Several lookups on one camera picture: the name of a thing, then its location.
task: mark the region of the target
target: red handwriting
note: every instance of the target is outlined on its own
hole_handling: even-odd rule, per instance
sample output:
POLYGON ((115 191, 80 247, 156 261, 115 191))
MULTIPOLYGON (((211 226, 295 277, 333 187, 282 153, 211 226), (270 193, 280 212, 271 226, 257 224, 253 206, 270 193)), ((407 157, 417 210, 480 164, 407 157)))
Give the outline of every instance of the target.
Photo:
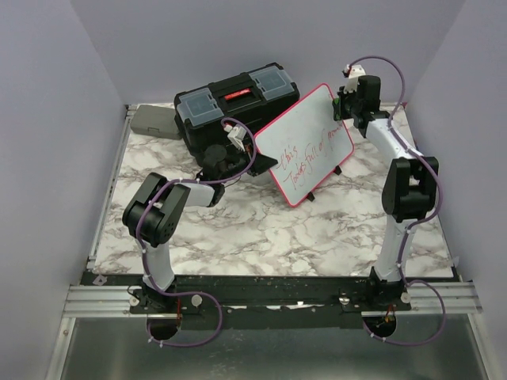
POLYGON ((291 160, 298 157, 298 150, 295 146, 287 146, 284 149, 284 152, 280 156, 280 164, 276 167, 277 169, 282 167, 284 170, 287 169, 288 164, 291 163, 291 160))
POLYGON ((327 138, 331 141, 331 139, 336 135, 338 131, 341 130, 341 124, 338 124, 336 128, 334 128, 332 131, 327 132, 327 138))
POLYGON ((288 176, 284 179, 284 182, 291 180, 292 186, 296 189, 296 185, 303 187, 306 182, 305 172, 307 171, 307 166, 304 162, 301 162, 299 165, 295 164, 295 171, 291 171, 288 176))
POLYGON ((280 164, 276 167, 281 167, 284 171, 290 170, 283 182, 290 181, 295 190, 298 187, 303 187, 307 181, 307 175, 313 173, 318 158, 327 157, 328 149, 333 150, 331 140, 340 130, 341 125, 331 131, 322 129, 320 141, 318 143, 309 142, 305 147, 303 158, 299 158, 297 146, 287 146, 280 156, 280 164))

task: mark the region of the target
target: toolbox lid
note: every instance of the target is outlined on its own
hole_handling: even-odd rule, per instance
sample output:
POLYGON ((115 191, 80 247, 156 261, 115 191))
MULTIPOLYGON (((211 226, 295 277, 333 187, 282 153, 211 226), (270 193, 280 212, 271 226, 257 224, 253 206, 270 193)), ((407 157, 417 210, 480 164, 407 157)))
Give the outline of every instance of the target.
POLYGON ((181 95, 180 102, 176 107, 177 113, 183 121, 190 119, 194 126, 223 116, 209 88, 181 95))
POLYGON ((288 76, 285 70, 280 70, 276 66, 254 71, 250 73, 250 77, 262 91, 262 95, 267 101, 294 92, 291 77, 288 76))

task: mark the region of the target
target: marble surface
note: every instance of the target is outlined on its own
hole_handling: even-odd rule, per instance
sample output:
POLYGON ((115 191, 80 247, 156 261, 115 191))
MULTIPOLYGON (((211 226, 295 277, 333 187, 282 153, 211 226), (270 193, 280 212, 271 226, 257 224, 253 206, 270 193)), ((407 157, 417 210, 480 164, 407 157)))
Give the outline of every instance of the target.
MULTIPOLYGON (((412 141, 406 115, 395 115, 412 141)), ((340 176, 314 191, 315 201, 289 207, 269 173, 243 176, 213 208, 187 207, 171 240, 177 274, 366 276, 383 242, 386 215, 380 194, 387 167, 377 149, 349 125, 355 152, 340 176)), ((194 177, 199 167, 182 140, 129 135, 106 215, 94 272, 141 274, 140 252, 122 213, 150 172, 194 177)), ((452 262, 437 221, 420 226, 408 276, 449 277, 452 262)))

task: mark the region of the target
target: metal floor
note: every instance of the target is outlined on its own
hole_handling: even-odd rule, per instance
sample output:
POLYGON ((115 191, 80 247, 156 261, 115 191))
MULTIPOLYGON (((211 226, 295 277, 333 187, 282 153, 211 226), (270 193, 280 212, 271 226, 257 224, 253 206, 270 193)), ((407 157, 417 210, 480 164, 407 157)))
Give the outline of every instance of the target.
MULTIPOLYGON (((403 316, 393 335, 420 340, 440 316, 403 316)), ((487 379, 466 315, 452 315, 443 335, 419 348, 371 339, 364 330, 224 330, 200 348, 147 343, 143 319, 76 323, 63 379, 487 379)), ((199 340, 209 332, 183 332, 199 340)))

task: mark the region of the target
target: bolt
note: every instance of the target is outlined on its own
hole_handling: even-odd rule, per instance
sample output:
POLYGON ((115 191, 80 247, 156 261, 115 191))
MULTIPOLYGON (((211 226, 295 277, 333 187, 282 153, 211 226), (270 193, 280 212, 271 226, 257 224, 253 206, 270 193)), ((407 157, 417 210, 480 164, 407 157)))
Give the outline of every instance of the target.
POLYGON ((410 303, 410 294, 408 294, 406 291, 402 293, 400 299, 403 303, 410 303))
POLYGON ((194 305, 195 307, 199 307, 201 303, 203 303, 203 299, 200 295, 198 294, 195 294, 192 296, 192 305, 194 305))
POLYGON ((343 305, 343 306, 346 306, 349 304, 350 302, 350 298, 349 297, 340 297, 339 298, 340 300, 340 303, 343 305))
POLYGON ((139 305, 139 300, 136 298, 136 297, 130 297, 130 299, 128 300, 128 304, 130 306, 138 306, 139 305))

